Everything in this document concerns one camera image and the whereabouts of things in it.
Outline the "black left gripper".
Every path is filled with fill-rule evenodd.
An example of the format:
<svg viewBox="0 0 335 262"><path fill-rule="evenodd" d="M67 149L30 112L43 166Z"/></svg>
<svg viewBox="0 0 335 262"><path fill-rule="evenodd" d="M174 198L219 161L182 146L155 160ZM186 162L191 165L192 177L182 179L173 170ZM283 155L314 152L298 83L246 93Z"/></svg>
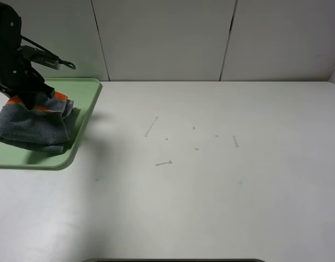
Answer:
<svg viewBox="0 0 335 262"><path fill-rule="evenodd" d="M0 46L0 82L10 94L18 95L27 110L32 110L37 94L53 98L55 89L32 68L23 53L23 46L11 49Z"/></svg>

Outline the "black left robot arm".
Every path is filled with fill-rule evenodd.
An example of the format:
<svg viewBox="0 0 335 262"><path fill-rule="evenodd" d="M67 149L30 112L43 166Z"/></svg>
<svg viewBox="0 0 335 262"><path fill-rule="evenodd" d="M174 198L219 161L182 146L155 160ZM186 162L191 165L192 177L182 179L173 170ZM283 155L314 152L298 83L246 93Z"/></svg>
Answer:
<svg viewBox="0 0 335 262"><path fill-rule="evenodd" d="M52 98L55 90L25 58L21 27L17 12L0 2L0 91L10 98L18 97L31 110L38 98Z"/></svg>

